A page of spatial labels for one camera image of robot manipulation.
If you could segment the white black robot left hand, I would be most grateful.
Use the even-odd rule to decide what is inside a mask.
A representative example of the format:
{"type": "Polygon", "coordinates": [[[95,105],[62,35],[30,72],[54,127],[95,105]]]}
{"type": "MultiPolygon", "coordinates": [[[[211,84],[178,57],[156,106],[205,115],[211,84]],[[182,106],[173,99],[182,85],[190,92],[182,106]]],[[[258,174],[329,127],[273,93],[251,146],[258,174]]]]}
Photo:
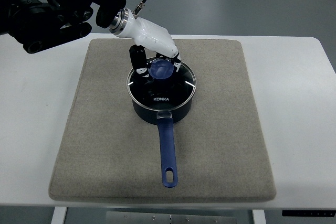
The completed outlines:
{"type": "Polygon", "coordinates": [[[121,18],[117,27],[110,26],[110,32],[119,38],[132,38],[136,45],[170,58],[179,71],[181,56],[167,29],[130,14],[121,18]]]}

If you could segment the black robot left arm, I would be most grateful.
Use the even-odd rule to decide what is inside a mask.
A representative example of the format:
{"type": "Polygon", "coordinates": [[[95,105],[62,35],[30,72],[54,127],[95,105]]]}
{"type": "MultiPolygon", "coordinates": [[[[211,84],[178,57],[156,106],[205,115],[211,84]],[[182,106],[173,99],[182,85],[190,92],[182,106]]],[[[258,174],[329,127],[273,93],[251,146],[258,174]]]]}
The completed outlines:
{"type": "MultiPolygon", "coordinates": [[[[146,1],[140,1],[136,14],[146,1]]],[[[93,3],[99,5],[96,24],[107,28],[126,0],[1,0],[1,34],[14,37],[29,54],[57,47],[91,33],[93,3]]]]}

